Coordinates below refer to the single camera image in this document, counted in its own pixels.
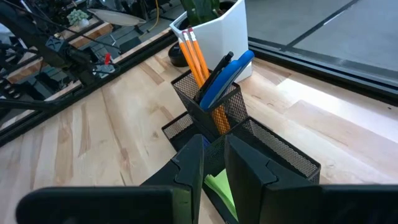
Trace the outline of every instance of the wooden table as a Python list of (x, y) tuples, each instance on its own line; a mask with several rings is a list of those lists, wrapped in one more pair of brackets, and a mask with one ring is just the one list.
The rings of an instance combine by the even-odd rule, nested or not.
[[(95, 22), (98, 22), (97, 19), (90, 19), (90, 25), (93, 25)], [(98, 27), (95, 27), (94, 29), (88, 31), (85, 33), (85, 35), (87, 37), (90, 37), (92, 39), (97, 39), (98, 37), (101, 37), (102, 35), (108, 34), (110, 32), (112, 32), (113, 26), (112, 24), (109, 24), (107, 22), (104, 22), (103, 24), (99, 25)], [(78, 32), (79, 29), (77, 27), (72, 28), (72, 30)], [(70, 36), (73, 35), (72, 32), (70, 31), (63, 31), (62, 35), (64, 36), (64, 38), (68, 38)], [(77, 37), (76, 39), (73, 39), (69, 42), (69, 44), (72, 44), (73, 46), (75, 46), (76, 48), (82, 47), (85, 44), (88, 44), (91, 40), (85, 38), (85, 37)], [(34, 57), (35, 54), (32, 54), (30, 52), (27, 52), (19, 61), (19, 63)], [(40, 70), (40, 65), (42, 63), (42, 58), (34, 60), (33, 62), (13, 71), (12, 73), (9, 74), (9, 76), (7, 77), (7, 79), (11, 82), (11, 83), (16, 83), (19, 80), (28, 77), (29, 75), (38, 72)]]
[[(185, 111), (164, 49), (0, 149), (0, 219), (46, 186), (139, 185), (174, 154), (161, 131)], [(251, 116), (322, 164), (321, 183), (398, 183), (398, 108), (255, 59)], [(205, 194), (200, 223), (224, 223)]]

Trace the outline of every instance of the green paper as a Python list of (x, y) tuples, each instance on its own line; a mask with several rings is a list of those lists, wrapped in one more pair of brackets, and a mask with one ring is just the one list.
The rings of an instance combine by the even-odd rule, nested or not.
[(207, 175), (205, 178), (205, 184), (209, 186), (211, 190), (216, 192), (218, 196), (223, 200), (232, 216), (238, 220), (235, 210), (234, 200), (232, 198), (231, 189), (229, 187), (228, 178), (226, 176), (226, 170), (221, 171), (216, 177)]

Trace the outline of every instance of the white planter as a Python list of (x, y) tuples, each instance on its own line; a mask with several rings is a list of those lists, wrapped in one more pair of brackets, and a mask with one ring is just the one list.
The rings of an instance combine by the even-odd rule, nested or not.
[[(182, 40), (182, 31), (178, 27), (186, 18), (187, 12), (184, 12), (170, 24), (175, 35)], [(235, 60), (248, 50), (248, 25), (244, 0), (236, 1), (231, 9), (219, 18), (192, 28), (209, 69), (214, 69), (223, 56), (230, 51), (234, 53), (233, 60)], [(251, 74), (250, 63), (235, 82), (240, 82)]]
[(87, 19), (82, 19), (79, 22), (77, 22), (77, 26), (80, 28), (84, 28), (86, 26), (88, 26), (90, 24), (90, 22), (88, 22)]

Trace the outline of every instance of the light wood surface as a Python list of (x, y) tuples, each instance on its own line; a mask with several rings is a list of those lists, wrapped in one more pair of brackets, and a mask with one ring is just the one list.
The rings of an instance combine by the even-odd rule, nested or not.
[[(98, 27), (95, 27), (94, 29), (88, 31), (85, 33), (85, 36), (90, 37), (92, 39), (97, 39), (98, 37), (101, 37), (102, 35), (108, 34), (112, 32), (112, 24), (109, 24), (107, 22), (104, 22), (103, 24), (99, 25)], [(73, 39), (69, 42), (69, 44), (72, 44), (76, 48), (82, 47), (85, 44), (88, 44), (91, 40), (84, 38), (84, 37), (77, 37), (76, 39)], [(35, 54), (32, 53), (26, 53), (22, 59), (20, 60), (20, 63), (22, 60), (27, 60), (28, 58), (31, 58), (35, 56)], [(13, 71), (12, 73), (9, 74), (7, 77), (8, 81), (11, 83), (16, 83), (19, 80), (28, 77), (29, 75), (38, 72), (40, 70), (40, 64), (42, 63), (42, 58), (34, 60), (31, 63), (28, 63), (27, 65)]]
[[(185, 111), (169, 48), (0, 149), (0, 221), (46, 186), (139, 185), (174, 154), (161, 127)], [(255, 59), (251, 116), (322, 164), (321, 183), (398, 183), (398, 109)], [(205, 194), (200, 223), (224, 223)]]

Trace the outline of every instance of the mesh pencil holder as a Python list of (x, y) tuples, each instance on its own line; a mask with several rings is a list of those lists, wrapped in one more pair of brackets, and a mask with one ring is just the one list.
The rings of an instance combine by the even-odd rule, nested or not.
[[(319, 184), (321, 165), (291, 143), (252, 117), (246, 118), (227, 134), (233, 134), (285, 168)], [(225, 169), (225, 136), (215, 140), (205, 153), (205, 175), (218, 175)]]
[(190, 70), (173, 80), (172, 85), (189, 115), (216, 138), (248, 117), (241, 88), (236, 83), (206, 111), (193, 100), (199, 87)]

